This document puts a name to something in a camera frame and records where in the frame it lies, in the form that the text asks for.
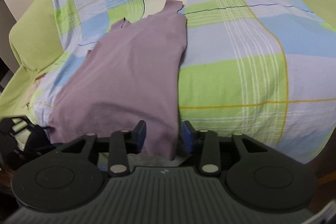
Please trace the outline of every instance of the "checkered bedsheet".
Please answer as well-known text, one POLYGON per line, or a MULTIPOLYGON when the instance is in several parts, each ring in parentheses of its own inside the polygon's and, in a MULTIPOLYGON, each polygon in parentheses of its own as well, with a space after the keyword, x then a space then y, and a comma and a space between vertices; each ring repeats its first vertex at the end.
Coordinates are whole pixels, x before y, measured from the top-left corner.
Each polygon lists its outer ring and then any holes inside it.
MULTIPOLYGON (((336 125, 336 30, 301 0, 182 0, 188 48, 179 73, 181 120, 223 136, 242 132, 301 161, 336 125)), ((165 0, 53 0, 64 54, 34 94, 31 118, 48 125, 54 99, 122 17, 165 0)))

